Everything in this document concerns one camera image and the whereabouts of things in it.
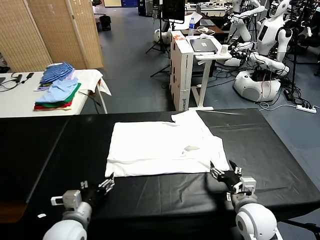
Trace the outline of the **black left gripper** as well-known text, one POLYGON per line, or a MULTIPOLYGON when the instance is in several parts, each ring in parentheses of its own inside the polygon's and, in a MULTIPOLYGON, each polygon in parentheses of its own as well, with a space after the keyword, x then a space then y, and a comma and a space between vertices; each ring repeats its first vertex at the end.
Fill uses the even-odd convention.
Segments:
POLYGON ((95 207, 110 192, 115 185, 114 173, 107 177, 98 187, 88 187, 88 181, 80 182, 80 189, 83 190, 83 201, 91 207, 95 207))

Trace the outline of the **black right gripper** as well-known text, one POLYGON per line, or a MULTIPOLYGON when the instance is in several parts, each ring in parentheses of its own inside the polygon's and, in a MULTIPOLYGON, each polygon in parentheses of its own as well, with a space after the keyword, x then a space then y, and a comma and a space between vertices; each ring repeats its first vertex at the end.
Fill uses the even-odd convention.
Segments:
POLYGON ((210 161, 210 175, 218 182, 222 182, 226 185, 229 193, 239 193, 242 188, 242 167, 238 166, 235 162, 229 160, 229 164, 232 170, 223 171, 217 169, 213 162, 210 161))

